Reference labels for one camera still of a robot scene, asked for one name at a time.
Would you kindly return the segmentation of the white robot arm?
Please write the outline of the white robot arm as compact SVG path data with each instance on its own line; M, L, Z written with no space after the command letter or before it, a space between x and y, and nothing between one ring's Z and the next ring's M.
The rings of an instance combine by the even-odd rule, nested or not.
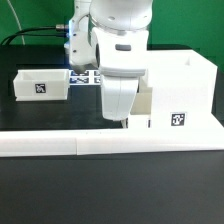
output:
M153 0L74 0L66 43L71 68L100 74L102 116L128 118L147 70Z

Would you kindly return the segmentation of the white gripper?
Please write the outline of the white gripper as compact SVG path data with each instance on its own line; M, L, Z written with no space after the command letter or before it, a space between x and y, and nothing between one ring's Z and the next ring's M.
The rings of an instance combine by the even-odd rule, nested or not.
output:
M138 81L138 78L101 76L102 115L105 119L122 120L122 128L128 128L126 118L133 106Z

